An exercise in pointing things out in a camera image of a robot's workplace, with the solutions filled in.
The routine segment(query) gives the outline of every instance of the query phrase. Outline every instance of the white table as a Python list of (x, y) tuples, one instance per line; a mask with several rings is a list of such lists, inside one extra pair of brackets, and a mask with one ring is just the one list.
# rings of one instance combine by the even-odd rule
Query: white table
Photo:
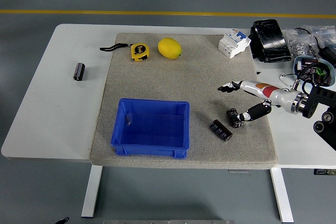
[[(113, 45), (118, 33), (219, 34), (225, 28), (187, 28), (111, 25), (59, 25), (41, 62), (2, 146), (7, 158), (55, 159), (88, 162), (95, 133), (109, 54), (101, 46)], [(248, 29), (241, 29), (249, 34)], [(85, 63), (86, 81), (69, 81), (78, 62)], [(262, 82), (280, 88), (279, 80), (291, 73), (290, 62), (261, 63), (255, 60)], [(283, 222), (292, 222), (281, 168), (336, 168), (336, 152), (312, 128), (326, 106), (319, 105), (311, 119), (291, 115), (274, 108), (268, 115), (278, 155), (271, 169)], [(92, 166), (82, 216), (92, 217), (102, 167)]]

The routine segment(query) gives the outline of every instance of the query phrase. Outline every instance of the table leg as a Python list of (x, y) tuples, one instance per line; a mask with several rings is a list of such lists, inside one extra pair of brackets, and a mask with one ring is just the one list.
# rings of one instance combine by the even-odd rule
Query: table leg
[(293, 223), (294, 220), (292, 210), (290, 209), (287, 190), (285, 186), (285, 181), (283, 180), (281, 168), (271, 168), (270, 172), (273, 181), (275, 196), (277, 199), (280, 220), (282, 223)]
[(88, 188), (86, 190), (82, 210), (82, 217), (93, 217), (102, 169), (103, 167), (98, 165), (92, 165), (91, 167)]

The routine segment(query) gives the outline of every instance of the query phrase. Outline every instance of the black bag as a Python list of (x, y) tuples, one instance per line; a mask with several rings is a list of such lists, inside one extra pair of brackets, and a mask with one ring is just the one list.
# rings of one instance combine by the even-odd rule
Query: black bag
[(258, 20), (251, 27), (250, 47), (253, 58), (263, 62), (280, 62), (292, 59), (288, 46), (275, 19)]

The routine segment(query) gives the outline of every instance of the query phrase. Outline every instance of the gray felt mat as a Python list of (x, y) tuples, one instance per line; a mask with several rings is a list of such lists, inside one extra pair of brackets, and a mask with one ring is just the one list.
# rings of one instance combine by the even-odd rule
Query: gray felt mat
[[(157, 49), (165, 37), (177, 40), (182, 54), (175, 60), (164, 58)], [(223, 36), (172, 34), (118, 34), (116, 43), (146, 43), (150, 57), (132, 62), (130, 48), (113, 52), (103, 94), (90, 161), (94, 165), (149, 168), (269, 169), (277, 155), (267, 117), (229, 126), (226, 110), (239, 113), (262, 100), (238, 90), (217, 90), (229, 81), (256, 80), (250, 49), (227, 58), (218, 50)], [(118, 156), (110, 146), (118, 102), (121, 98), (188, 101), (190, 103), (190, 149), (186, 159), (164, 156)], [(210, 129), (218, 119), (233, 137), (222, 141)]]

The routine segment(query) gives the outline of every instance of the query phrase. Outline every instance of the white circuit breaker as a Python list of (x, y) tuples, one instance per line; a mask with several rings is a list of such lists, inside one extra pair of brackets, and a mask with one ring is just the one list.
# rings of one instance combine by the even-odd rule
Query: white circuit breaker
[(251, 40), (237, 29), (232, 29), (224, 34), (219, 41), (218, 49), (230, 59), (234, 55), (243, 52), (250, 45)]

